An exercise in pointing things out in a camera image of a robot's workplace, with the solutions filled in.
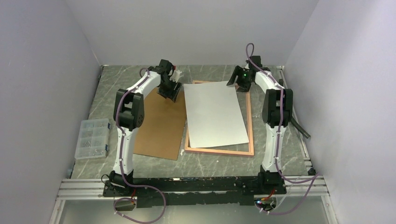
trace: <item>table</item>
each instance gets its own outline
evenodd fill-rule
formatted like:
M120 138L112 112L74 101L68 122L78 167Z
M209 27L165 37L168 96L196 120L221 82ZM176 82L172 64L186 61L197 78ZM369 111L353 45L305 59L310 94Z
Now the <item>table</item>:
M236 65L180 65L183 72L180 82L190 84L193 80L227 81ZM98 88L90 109L89 119L109 118L111 129L109 135L109 151L105 158L77 160L72 173L73 179L100 178L113 170L117 152L117 130L113 120L116 91L126 89L139 79L140 68L148 66L105 66L99 80ZM278 69L269 66L276 79ZM253 139L255 155L231 156L204 153L182 153L177 161L155 157L134 155L134 177L202 177L202 176L243 176L257 175L264 158L266 129L262 121L264 92L253 84L250 89ZM184 147L186 126L180 145ZM289 124L283 139L282 171L285 175L307 175L302 153L302 140L296 129Z

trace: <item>purple cable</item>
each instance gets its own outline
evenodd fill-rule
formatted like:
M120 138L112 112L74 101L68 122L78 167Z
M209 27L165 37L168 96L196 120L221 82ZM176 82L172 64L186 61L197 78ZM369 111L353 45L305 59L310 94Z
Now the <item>purple cable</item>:
M249 45L252 45L252 53L251 53L250 55L249 55L249 53L248 53L248 47L249 47ZM250 59L250 57L253 55L254 50L255 50L255 45L254 45L253 43L248 43L248 44L246 45L246 56L247 56L247 59L249 60L249 62L250 62L254 67L256 67L260 72L264 73L264 75L266 75L268 78L270 78L270 79L272 80L272 82L274 82L275 86L280 86L279 83L276 81L276 79L275 79L274 77L272 77L271 75L269 75L266 71L264 71L264 70L261 69L259 66L257 66L257 65L252 61L252 59ZM276 158L278 157L278 153L279 153L279 140L280 140L280 135L281 135L281 134L280 134L280 131L281 131L281 126L282 126L282 122L283 122L283 88L279 87L279 89L280 89L280 91L281 91L281 100L280 100L280 111L281 111L281 117L280 117L280 118L281 118L281 120L280 120L279 125L278 125L278 131L277 131L277 136L276 136L276 152L275 152L275 157L276 157ZM290 183L297 184L297 183L305 183L305 182L308 182L308 181L312 181L311 184L309 185L308 189L307 189L307 192L305 193L305 195L303 196L303 198L300 200L300 202L299 202L294 208L292 208L291 210L286 211L286 212L270 212L270 213L269 213L269 214L271 214L271 215L286 215L286 214L289 214L289 213L293 212L294 210L296 210L296 209L301 205L301 203L306 199L306 197L307 197L307 195L308 195L308 193L309 193L309 191L310 191L310 189L311 189L311 187L312 187L312 185L313 185L313 182L314 182L315 179L319 176L319 173L317 173L317 174L316 174L315 176L313 176L312 178L309 178L309 179L306 179L306 180L302 180L302 181L292 181L292 180L288 179L286 176L284 176L284 175L282 174L281 170L280 170L279 167L278 167L277 159L276 159L275 167L276 167L276 170L278 171L279 175L280 175L284 180L286 180L286 181L288 181L288 182L290 182Z
M116 210L116 207L115 207L115 206L116 206L116 204L117 204L118 202L120 202L120 201L133 201L132 198L123 197L123 198L120 198L120 199L118 199L117 201L114 202L113 208L114 208L115 213L117 213L119 216L122 216L122 217L124 217L124 218L126 218L126 219L129 219L129 220L131 220L131 221L133 221L133 222L140 223L140 224L150 224L150 223L154 223L154 222L158 221L158 220L163 216L163 214L164 214L164 212L165 212L165 209L166 209L166 199L165 199L165 195L163 194L163 192L160 191L158 188L155 188L155 187L153 187L153 186L149 186L149 185L133 185L133 184L128 183L128 181L125 179L125 176L124 176L125 173L124 173L124 167L123 167L123 164L122 164L122 146L124 145L125 131L120 127L119 113L120 113L120 110L121 110L121 107L122 107L122 104L123 104L123 102L124 102L125 97L126 97L129 93L131 93L131 92L137 90L139 87L141 87L141 86L149 79L149 77L150 77L150 71L149 71L148 69L145 69L145 70L147 71L147 76L146 76L141 82L139 82L134 88L128 90L127 92L124 93L124 95L122 95L121 100L120 100L120 103L118 104L118 107L117 107L117 113L116 113L116 115L115 115L115 125L116 125L116 126L121 130L121 132L122 132L121 142L120 142L120 155L119 155L120 170L121 170L122 179L124 180L124 182L125 182L129 187L133 187L133 188L151 188L151 189L154 189L154 190L158 191L158 192L161 194L162 198L163 198L163 210L162 210L161 214L158 216L158 218L156 218L156 219L154 219L154 220L152 220L152 221L149 221L149 222L138 221L138 220L133 219L133 218L131 218L131 217L129 217L129 216L126 216L126 215L124 215L124 214L122 214L121 212L119 212L119 211Z

